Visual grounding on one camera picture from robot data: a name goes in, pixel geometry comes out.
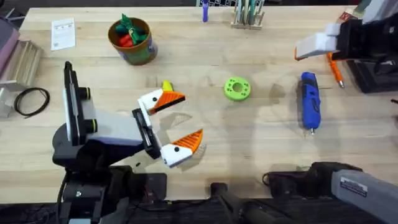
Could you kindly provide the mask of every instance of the yellow object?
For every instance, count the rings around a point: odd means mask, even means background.
[[[174,91],[172,84],[168,80],[163,81],[162,89],[163,91]]]

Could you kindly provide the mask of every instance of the paper label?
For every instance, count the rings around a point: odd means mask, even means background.
[[[74,18],[52,21],[51,50],[60,50],[76,45]]]

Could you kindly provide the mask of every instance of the green 3d printed part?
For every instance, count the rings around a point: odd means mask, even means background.
[[[251,87],[244,78],[229,78],[224,85],[224,93],[230,100],[245,100],[250,95]]]

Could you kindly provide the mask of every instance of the wooden tabletop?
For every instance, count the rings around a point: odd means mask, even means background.
[[[118,164],[137,172],[165,172],[169,199],[205,198],[212,182],[227,182],[243,197],[268,195],[261,183],[270,170],[294,170],[315,161],[346,162],[398,184],[398,106],[395,93],[364,95],[343,73],[342,90],[326,57],[293,59],[296,41],[321,31],[346,9],[265,7],[263,28],[230,28],[232,8],[212,7],[202,23],[200,7],[31,9],[21,38],[44,49],[34,85],[48,89],[51,102],[24,119],[0,120],[0,203],[54,202],[64,171],[52,163],[52,137],[65,122],[63,65],[71,61],[81,86],[92,89],[99,110],[130,116],[137,99],[170,80],[187,100],[152,117],[161,139],[178,139],[204,129],[192,159],[169,169],[144,152]],[[148,22],[159,46],[150,64],[133,67],[107,39],[109,26],[125,13]],[[76,47],[50,50],[51,21],[75,18]],[[322,123],[314,136],[300,124],[297,83],[302,72],[317,74]],[[223,93],[229,77],[244,77],[251,96],[233,102]],[[32,110],[40,94],[24,100]]]

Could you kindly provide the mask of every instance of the pen holder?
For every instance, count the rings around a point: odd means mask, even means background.
[[[147,38],[140,44],[132,47],[120,47],[118,40],[120,36],[116,33],[116,26],[120,21],[116,21],[108,31],[108,39],[112,46],[119,52],[119,55],[131,65],[144,65],[155,59],[157,55],[157,46],[152,39],[148,24],[138,18],[130,18],[134,26],[142,28],[148,35]]]

